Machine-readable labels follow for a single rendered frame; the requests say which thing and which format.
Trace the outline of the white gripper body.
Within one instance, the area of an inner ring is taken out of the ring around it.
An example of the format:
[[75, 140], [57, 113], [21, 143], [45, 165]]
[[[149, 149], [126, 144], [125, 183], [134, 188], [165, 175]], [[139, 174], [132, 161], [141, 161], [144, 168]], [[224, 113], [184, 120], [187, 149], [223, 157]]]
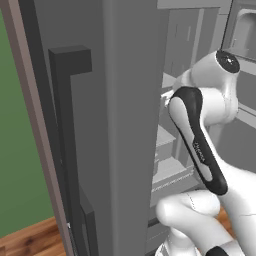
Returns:
[[173, 96], [173, 91], [167, 91], [161, 95], [162, 104], [166, 107], [169, 104], [171, 97]]

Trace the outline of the grey fridge drawer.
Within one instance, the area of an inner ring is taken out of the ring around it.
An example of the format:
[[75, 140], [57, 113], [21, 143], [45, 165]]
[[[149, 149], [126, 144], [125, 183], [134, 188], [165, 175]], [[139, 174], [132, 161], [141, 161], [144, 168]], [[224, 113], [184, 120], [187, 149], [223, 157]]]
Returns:
[[170, 157], [177, 159], [179, 156], [179, 138], [177, 132], [170, 133], [162, 126], [158, 126], [155, 159], [163, 161]]

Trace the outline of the grey fridge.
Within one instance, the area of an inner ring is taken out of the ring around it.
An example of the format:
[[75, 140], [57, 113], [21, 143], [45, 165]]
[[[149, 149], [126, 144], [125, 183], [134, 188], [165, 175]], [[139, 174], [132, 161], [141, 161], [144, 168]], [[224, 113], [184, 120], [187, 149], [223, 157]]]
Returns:
[[[158, 8], [169, 12], [163, 73], [169, 91], [180, 75], [208, 54], [219, 49], [231, 53], [223, 47], [223, 41], [232, 2], [233, 0], [158, 0]], [[172, 120], [171, 122], [175, 132], [180, 135]], [[206, 130], [222, 160], [256, 174], [255, 128], [240, 121], [236, 115], [231, 122], [211, 125]], [[181, 135], [179, 144], [186, 147]], [[173, 170], [184, 169], [199, 176], [188, 150], [186, 154], [185, 158], [179, 155], [177, 159], [170, 157], [167, 161]]]

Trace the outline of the taupe cabinet side panel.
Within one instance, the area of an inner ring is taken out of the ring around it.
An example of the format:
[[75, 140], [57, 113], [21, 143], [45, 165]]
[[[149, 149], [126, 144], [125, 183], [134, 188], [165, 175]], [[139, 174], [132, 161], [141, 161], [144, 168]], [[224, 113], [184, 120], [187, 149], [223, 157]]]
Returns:
[[74, 256], [18, 0], [0, 0], [0, 9], [66, 256]]

